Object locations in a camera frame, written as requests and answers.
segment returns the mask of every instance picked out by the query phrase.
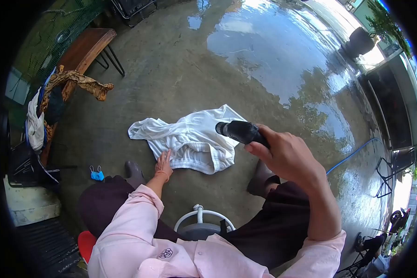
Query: wooden bench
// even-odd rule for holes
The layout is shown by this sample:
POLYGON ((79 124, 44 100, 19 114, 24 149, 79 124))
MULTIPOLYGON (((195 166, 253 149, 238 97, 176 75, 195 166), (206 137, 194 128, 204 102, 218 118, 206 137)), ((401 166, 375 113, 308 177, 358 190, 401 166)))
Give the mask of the wooden bench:
MULTIPOLYGON (((88 28, 85 29, 79 37, 71 44, 68 48, 67 52, 63 54, 60 61, 57 63, 57 66, 63 65, 64 71, 69 70, 76 70, 80 74, 84 74, 85 71, 88 69, 90 64, 94 61, 94 59, 101 54, 103 51, 108 59, 110 59, 111 63, 116 67, 119 73, 122 76, 125 76, 125 71, 122 68, 122 65, 119 63, 114 51, 111 49, 109 43, 116 37, 116 31, 110 28, 88 28), (114 56, 118 66, 111 58, 109 53, 106 51, 105 47, 109 48, 111 54, 114 56)), ((105 60, 103 55, 100 55, 102 59, 107 64, 104 66, 98 60, 96 60, 102 67, 107 69, 109 67, 108 62, 105 60)), ((62 90, 62 95, 65 96, 63 101, 67 101, 71 96, 72 92, 74 92, 76 88, 76 84, 73 81, 67 81, 65 87, 62 90)), ((56 130, 57 123, 54 124, 52 127, 52 133, 54 136, 54 132, 56 130)), ((46 166, 48 161, 49 149, 51 146, 51 141, 47 142, 44 150, 40 154, 41 162, 46 166)))

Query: green mesh net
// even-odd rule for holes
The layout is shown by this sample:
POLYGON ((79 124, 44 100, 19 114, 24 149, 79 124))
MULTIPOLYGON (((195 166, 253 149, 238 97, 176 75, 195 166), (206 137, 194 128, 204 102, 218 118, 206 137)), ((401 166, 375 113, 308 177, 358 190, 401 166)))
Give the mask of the green mesh net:
POLYGON ((28 102, 71 43, 104 9, 105 0, 56 0, 23 42, 8 78, 5 105, 14 127, 22 127, 28 102))

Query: pink shirt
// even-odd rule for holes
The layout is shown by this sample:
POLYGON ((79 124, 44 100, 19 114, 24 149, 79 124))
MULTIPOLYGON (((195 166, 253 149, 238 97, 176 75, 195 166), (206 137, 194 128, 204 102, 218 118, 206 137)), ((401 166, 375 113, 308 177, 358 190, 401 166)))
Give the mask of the pink shirt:
MULTIPOLYGON (((141 185, 130 193, 94 245, 89 277, 273 277, 267 267, 245 257, 217 234, 197 242, 153 238, 163 210, 164 205, 150 188, 141 185)), ((333 277, 345 237, 342 230, 328 241, 307 238, 295 263, 279 277, 333 277)))

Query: hand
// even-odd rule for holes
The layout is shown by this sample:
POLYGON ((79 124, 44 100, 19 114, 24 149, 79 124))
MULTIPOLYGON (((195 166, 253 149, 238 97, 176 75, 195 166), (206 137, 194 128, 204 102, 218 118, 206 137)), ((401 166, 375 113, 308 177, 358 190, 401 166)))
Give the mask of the hand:
POLYGON ((167 153, 162 152, 161 156, 158 157, 157 163, 155 166, 155 175, 157 174, 166 174, 167 180, 170 178, 170 176, 173 173, 172 168, 170 168, 170 154, 172 153, 172 150, 168 150, 167 153))
POLYGON ((324 167, 313 157, 303 139, 288 132, 275 132, 265 125, 258 126, 270 150, 258 142, 251 142, 244 149, 259 157, 277 176, 297 183, 305 191, 320 181, 327 181, 324 167))

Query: red stool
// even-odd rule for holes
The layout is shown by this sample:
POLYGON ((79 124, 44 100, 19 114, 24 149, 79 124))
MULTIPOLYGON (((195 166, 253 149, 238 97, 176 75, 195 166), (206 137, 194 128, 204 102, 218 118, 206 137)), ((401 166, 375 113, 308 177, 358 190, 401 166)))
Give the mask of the red stool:
POLYGON ((77 239, 77 245, 79 246, 80 255, 82 255, 83 260, 88 264, 91 252, 93 251, 93 246, 96 244, 97 238, 93 236, 90 231, 83 231, 79 234, 77 239))

